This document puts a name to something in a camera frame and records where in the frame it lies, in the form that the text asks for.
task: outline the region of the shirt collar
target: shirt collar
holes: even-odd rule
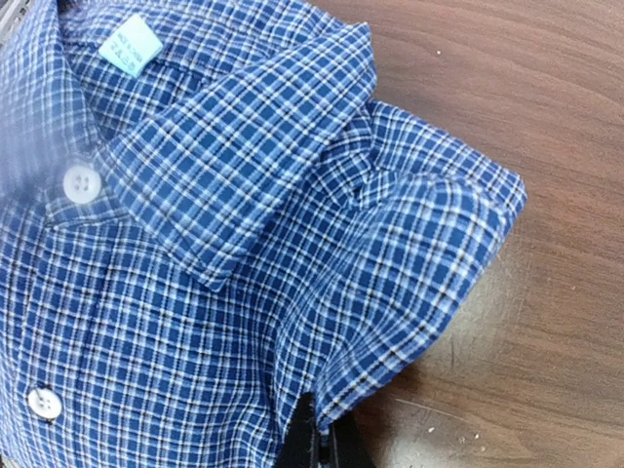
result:
[[[342,25],[104,141],[65,58],[57,4],[35,6],[0,74],[12,83],[1,88],[0,158],[9,170],[0,197],[82,153],[135,220],[213,290],[376,82],[368,27]]]

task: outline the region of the light blue label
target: light blue label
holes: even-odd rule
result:
[[[99,48],[99,54],[120,70],[137,78],[163,49],[156,34],[137,14],[129,17]]]

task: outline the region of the blue plaid shirt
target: blue plaid shirt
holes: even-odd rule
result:
[[[134,13],[164,44],[136,79],[98,54]],[[22,468],[271,466],[302,393],[327,431],[436,340],[526,200],[371,99],[368,27],[298,0],[37,0],[0,59],[0,452]],[[76,163],[90,204],[63,193]]]

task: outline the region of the wooden table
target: wooden table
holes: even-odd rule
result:
[[[529,196],[446,335],[358,410],[379,468],[624,467],[624,3],[315,3],[370,23],[378,98]]]

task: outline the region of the white button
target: white button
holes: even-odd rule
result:
[[[65,196],[78,205],[93,202],[101,190],[101,177],[91,168],[73,166],[62,181]]]
[[[56,419],[62,413],[60,398],[47,388],[35,388],[28,394],[30,409],[44,419]]]

